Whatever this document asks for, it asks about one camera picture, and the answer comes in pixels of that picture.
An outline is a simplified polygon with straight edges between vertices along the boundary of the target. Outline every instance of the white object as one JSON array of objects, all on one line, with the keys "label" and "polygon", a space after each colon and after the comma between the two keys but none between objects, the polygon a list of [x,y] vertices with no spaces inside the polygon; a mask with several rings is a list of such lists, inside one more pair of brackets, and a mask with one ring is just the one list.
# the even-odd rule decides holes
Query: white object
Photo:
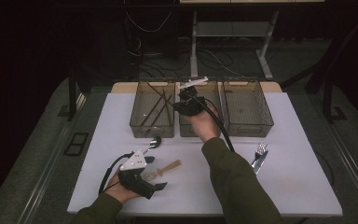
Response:
[{"label": "white object", "polygon": [[124,164],[120,166],[121,171],[145,168],[147,165],[144,153],[141,150],[136,151]]},{"label": "white object", "polygon": [[204,78],[200,78],[200,79],[196,79],[196,80],[189,80],[183,86],[179,86],[178,88],[179,88],[179,90],[181,90],[181,89],[184,89],[184,88],[195,86],[195,85],[200,84],[200,83],[202,83],[204,81],[208,81],[208,78],[204,77]]}]

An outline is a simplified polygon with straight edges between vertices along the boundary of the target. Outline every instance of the wooden handle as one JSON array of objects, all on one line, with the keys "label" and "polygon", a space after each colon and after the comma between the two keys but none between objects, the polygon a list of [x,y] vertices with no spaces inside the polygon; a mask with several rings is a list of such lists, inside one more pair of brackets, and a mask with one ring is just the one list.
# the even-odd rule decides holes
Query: wooden handle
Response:
[{"label": "wooden handle", "polygon": [[177,161],[174,161],[173,163],[167,165],[166,167],[162,168],[161,170],[160,169],[157,169],[157,174],[158,175],[162,175],[163,173],[177,167],[177,166],[180,166],[182,163],[177,160]]}]

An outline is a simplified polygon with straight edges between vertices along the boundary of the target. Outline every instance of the fork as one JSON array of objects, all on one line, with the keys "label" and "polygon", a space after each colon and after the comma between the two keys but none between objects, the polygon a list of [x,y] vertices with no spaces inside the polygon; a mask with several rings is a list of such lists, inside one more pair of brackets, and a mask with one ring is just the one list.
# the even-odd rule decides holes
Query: fork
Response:
[{"label": "fork", "polygon": [[260,143],[260,146],[258,146],[257,150],[255,151],[255,159],[252,162],[251,166],[255,168],[255,164],[257,163],[258,159],[266,152],[266,143]]}]

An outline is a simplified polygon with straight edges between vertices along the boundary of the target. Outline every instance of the storage bin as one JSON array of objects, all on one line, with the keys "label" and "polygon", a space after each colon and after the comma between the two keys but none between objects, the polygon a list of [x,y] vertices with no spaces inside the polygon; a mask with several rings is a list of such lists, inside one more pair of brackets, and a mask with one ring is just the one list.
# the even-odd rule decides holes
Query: storage bin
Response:
[{"label": "storage bin", "polygon": [[[197,80],[203,77],[181,77],[180,85],[187,83],[189,80]],[[218,79],[217,77],[208,77],[208,80],[194,86],[197,90],[197,96],[203,96],[206,99],[207,105],[215,106],[219,117],[222,118],[222,107],[220,103]],[[197,137],[191,127],[190,122],[184,119],[184,116],[179,115],[180,135],[182,137]]]},{"label": "storage bin", "polygon": [[266,137],[274,121],[258,80],[254,77],[223,77],[222,90],[228,135]]},{"label": "storage bin", "polygon": [[173,138],[177,78],[141,78],[133,103],[130,126],[135,138]]}]

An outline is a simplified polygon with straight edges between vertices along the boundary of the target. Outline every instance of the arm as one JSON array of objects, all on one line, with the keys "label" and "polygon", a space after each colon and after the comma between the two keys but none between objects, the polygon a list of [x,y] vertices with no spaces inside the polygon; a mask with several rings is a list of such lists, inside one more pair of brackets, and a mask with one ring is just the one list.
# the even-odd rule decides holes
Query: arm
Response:
[{"label": "arm", "polygon": [[186,117],[194,133],[204,142],[202,153],[210,165],[214,192],[222,205],[228,224],[284,223],[281,214],[259,184],[248,161],[231,152],[212,119],[202,111]]},{"label": "arm", "polygon": [[118,181],[118,169],[109,180],[105,191],[98,196],[90,206],[81,209],[71,224],[111,224],[114,223],[116,215],[123,207],[123,204],[139,197],[139,194],[125,189]]}]

